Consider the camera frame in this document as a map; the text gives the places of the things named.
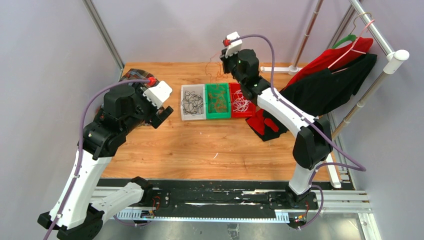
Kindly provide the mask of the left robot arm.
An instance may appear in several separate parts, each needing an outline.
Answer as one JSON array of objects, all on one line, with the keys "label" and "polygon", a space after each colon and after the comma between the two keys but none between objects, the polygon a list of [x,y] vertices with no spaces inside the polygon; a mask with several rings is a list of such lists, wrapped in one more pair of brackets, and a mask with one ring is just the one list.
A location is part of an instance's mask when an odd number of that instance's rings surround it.
[{"label": "left robot arm", "polygon": [[38,223],[59,240],[92,240],[103,225],[133,204],[156,209],[160,204],[153,185],[135,177],[121,189],[96,201],[91,197],[107,165],[127,135],[142,124],[158,128],[173,112],[164,107],[172,88],[164,81],[123,81],[101,90],[103,106],[94,120],[79,124],[75,162],[65,188],[52,210]]}]

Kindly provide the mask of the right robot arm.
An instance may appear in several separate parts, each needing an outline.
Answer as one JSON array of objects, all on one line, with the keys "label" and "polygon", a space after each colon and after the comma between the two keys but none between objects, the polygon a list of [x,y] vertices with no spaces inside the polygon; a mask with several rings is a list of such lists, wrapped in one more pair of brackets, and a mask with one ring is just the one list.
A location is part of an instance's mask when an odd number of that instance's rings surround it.
[{"label": "right robot arm", "polygon": [[306,202],[305,194],[312,187],[318,166],[333,150],[329,123],[302,112],[271,87],[260,76],[259,60],[252,49],[230,53],[225,48],[221,51],[220,60],[224,73],[231,74],[240,84],[243,96],[270,113],[295,137],[292,154],[296,166],[285,200],[291,208],[299,208]]}]

